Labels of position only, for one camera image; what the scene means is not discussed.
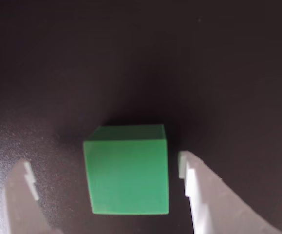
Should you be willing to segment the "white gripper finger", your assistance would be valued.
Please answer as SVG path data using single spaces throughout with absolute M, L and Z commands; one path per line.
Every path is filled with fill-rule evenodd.
M 196 234 L 282 234 L 282 161 L 247 156 L 227 162 L 178 154 Z
M 20 159 L 4 186 L 4 217 L 9 234 L 61 234 L 49 225 L 40 206 L 35 176 L 29 161 Z

